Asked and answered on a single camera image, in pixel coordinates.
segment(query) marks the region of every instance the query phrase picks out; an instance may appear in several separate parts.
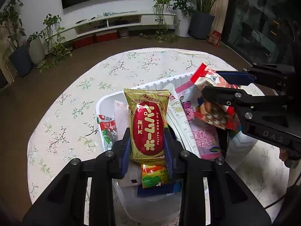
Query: hand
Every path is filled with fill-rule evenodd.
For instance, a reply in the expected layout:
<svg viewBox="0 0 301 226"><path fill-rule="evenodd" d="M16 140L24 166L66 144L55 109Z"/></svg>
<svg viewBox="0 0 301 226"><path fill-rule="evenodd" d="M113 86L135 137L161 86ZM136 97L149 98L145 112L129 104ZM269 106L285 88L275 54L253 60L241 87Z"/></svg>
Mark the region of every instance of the hand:
<svg viewBox="0 0 301 226"><path fill-rule="evenodd" d="M285 149L280 149L279 159L282 161L286 161L288 158L288 151Z"/></svg>

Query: red storage box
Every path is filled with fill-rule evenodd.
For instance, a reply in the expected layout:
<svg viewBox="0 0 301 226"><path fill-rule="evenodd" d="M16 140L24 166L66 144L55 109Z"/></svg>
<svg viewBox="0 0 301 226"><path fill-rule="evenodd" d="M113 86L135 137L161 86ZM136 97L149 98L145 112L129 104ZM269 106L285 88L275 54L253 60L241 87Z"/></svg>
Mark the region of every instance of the red storage box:
<svg viewBox="0 0 301 226"><path fill-rule="evenodd" d="M117 39L117 30L104 31L96 34L96 41L102 42L106 40L114 40Z"/></svg>
<svg viewBox="0 0 301 226"><path fill-rule="evenodd" d="M73 41L74 48L84 47L94 44L94 36L88 35L86 37L79 38L75 41Z"/></svg>

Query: gray plant pot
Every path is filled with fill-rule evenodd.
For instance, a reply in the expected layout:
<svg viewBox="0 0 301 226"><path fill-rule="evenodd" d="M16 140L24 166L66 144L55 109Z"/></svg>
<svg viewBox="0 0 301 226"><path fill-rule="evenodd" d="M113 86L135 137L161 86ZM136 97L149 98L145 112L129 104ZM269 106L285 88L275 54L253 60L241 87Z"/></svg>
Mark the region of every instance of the gray plant pot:
<svg viewBox="0 0 301 226"><path fill-rule="evenodd" d="M31 61L28 53L28 45L23 44L19 46L10 56L9 60L16 68L21 77L29 74L33 68L33 62Z"/></svg>
<svg viewBox="0 0 301 226"><path fill-rule="evenodd" d="M45 58L44 48L39 37L29 44L29 56L34 65L38 65Z"/></svg>
<svg viewBox="0 0 301 226"><path fill-rule="evenodd" d="M214 16L195 11L190 22L190 35L197 39L207 39Z"/></svg>

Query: white wall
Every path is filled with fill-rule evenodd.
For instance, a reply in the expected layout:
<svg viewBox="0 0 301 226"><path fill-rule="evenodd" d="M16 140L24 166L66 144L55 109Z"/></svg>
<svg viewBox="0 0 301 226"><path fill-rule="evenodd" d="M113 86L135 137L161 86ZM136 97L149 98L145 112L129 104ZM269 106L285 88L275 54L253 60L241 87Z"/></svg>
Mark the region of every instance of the white wall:
<svg viewBox="0 0 301 226"><path fill-rule="evenodd" d="M153 0L91 0L63 10L61 0L20 1L24 3L20 8L20 18L27 36L44 28L43 20L48 13L59 14L62 18L61 26L67 26L81 19L102 15L103 12L151 10L154 4Z"/></svg>

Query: floor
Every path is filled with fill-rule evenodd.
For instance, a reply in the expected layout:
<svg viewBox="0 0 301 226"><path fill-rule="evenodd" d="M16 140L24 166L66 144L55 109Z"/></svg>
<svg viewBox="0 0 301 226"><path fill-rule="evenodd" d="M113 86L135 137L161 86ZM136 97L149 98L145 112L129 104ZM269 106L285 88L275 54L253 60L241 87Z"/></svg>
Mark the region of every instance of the floor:
<svg viewBox="0 0 301 226"><path fill-rule="evenodd" d="M140 37L120 38L76 49L72 57L42 73L33 69L24 78L0 92L0 203L18 219L31 206L27 187L27 143L53 101L79 76L98 62L124 51L170 47L208 52L238 70L248 64L221 44L216 48L204 40L180 38L173 44L157 43Z"/></svg>

